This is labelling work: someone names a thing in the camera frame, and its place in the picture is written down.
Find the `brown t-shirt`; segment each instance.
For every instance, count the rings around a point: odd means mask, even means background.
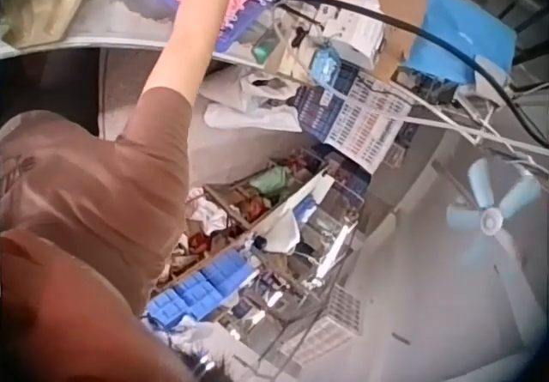
[[[47,294],[88,275],[142,312],[184,229],[190,117],[181,94],[153,88],[116,142],[46,112],[0,141],[5,309],[39,318]]]

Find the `blue cloth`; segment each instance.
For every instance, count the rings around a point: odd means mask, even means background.
[[[424,30],[470,58],[483,56],[510,73],[516,33],[468,0],[428,0]],[[405,65],[460,84],[474,83],[474,71],[438,45],[417,38]]]

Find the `blue fan blade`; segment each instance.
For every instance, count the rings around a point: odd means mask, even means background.
[[[507,192],[499,204],[505,219],[509,219],[521,208],[533,202],[541,194],[540,182],[534,176],[524,176]]]
[[[481,267],[489,245],[486,236],[479,233],[473,240],[473,244],[460,258],[460,267],[467,269]]]
[[[446,221],[454,230],[478,229],[480,228],[480,212],[450,205],[446,209]]]
[[[469,168],[469,184],[473,190],[474,198],[481,209],[490,208],[494,205],[494,194],[490,185],[490,174],[488,173],[488,161],[484,158],[478,159]]]

